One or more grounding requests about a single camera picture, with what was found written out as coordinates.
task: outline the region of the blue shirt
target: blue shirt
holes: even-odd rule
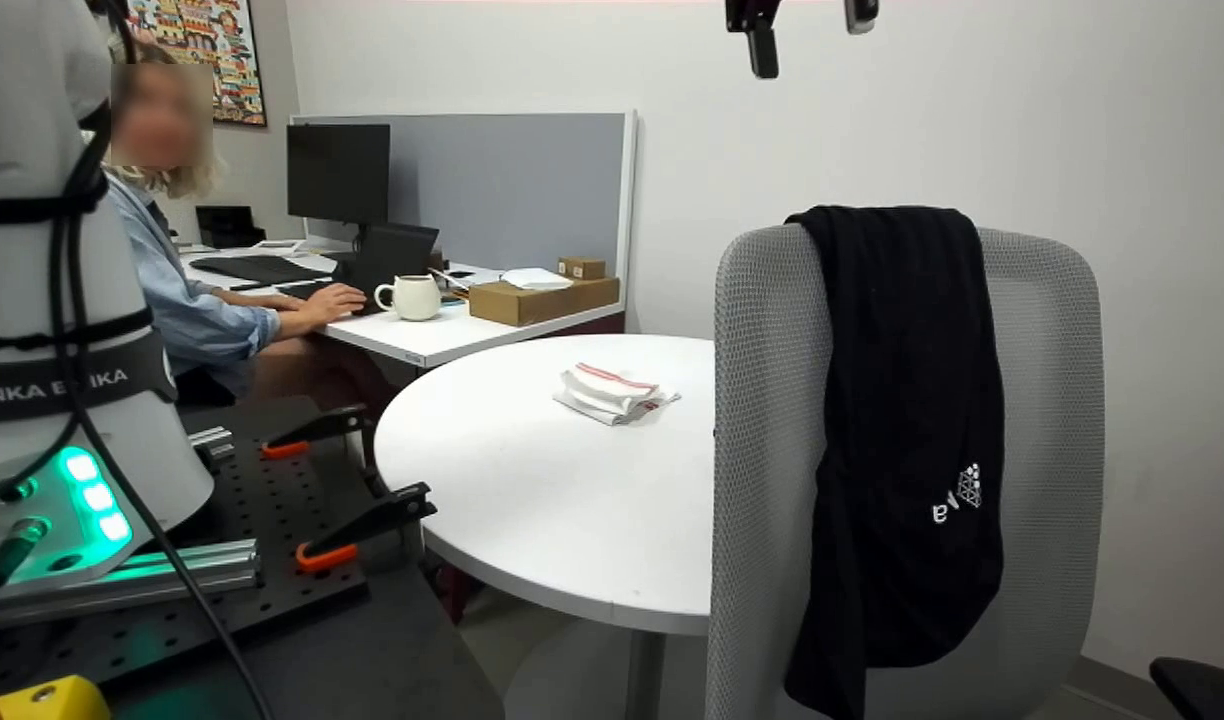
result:
[[[237,307],[188,279],[170,228],[147,214],[152,201],[139,189],[109,177],[104,204],[129,228],[137,279],[172,372],[210,369],[228,392],[246,398],[247,361],[275,341],[282,318],[273,307]]]

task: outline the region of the green light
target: green light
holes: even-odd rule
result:
[[[113,513],[117,498],[104,485],[84,490],[88,513]]]
[[[133,537],[129,522],[126,522],[120,513],[99,517],[99,533],[104,533],[104,540],[113,540],[113,545],[120,545],[120,540]]]
[[[99,479],[99,467],[95,467],[91,452],[84,452],[84,448],[63,448],[63,452],[62,452],[62,473],[63,473],[67,479],[76,479],[76,485]]]

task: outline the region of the framed picture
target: framed picture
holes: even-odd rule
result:
[[[267,130],[251,0],[129,0],[133,23],[214,66],[214,125]]]

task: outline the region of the keyboard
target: keyboard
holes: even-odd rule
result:
[[[314,279],[328,271],[300,270],[286,255],[205,255],[192,259],[197,271],[217,271],[217,277],[237,277],[247,285],[294,285],[294,279]]]

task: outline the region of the round white table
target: round white table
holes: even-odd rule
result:
[[[555,403],[576,361],[673,386],[677,403],[598,425]],[[389,490],[429,485],[432,553],[520,599],[704,636],[714,591],[715,352],[673,338],[489,348],[405,388],[381,428]]]

